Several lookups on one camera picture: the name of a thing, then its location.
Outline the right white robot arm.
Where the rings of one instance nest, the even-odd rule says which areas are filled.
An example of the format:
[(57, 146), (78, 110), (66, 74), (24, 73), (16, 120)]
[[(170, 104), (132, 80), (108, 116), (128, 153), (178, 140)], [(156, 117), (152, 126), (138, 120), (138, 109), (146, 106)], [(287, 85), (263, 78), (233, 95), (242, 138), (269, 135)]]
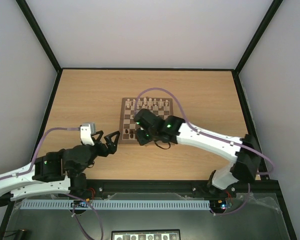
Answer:
[(150, 142), (187, 145), (226, 159), (228, 165), (214, 170), (206, 184), (214, 196), (219, 196), (232, 184), (252, 184), (256, 179), (261, 157), (256, 149), (257, 142), (251, 135), (240, 138), (218, 134), (177, 116), (163, 119), (148, 109), (140, 110), (133, 120), (139, 126), (136, 139), (141, 146)]

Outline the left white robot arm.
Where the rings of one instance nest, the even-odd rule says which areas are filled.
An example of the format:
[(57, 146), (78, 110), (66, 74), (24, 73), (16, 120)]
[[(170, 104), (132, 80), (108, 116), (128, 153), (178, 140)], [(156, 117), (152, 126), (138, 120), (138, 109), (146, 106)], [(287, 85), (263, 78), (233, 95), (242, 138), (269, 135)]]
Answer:
[(97, 131), (93, 145), (81, 144), (73, 148), (49, 152), (19, 169), (0, 174), (0, 207), (20, 199), (48, 194), (70, 194), (91, 199), (84, 171), (95, 164), (97, 157), (107, 157), (117, 151), (120, 132), (106, 136)]

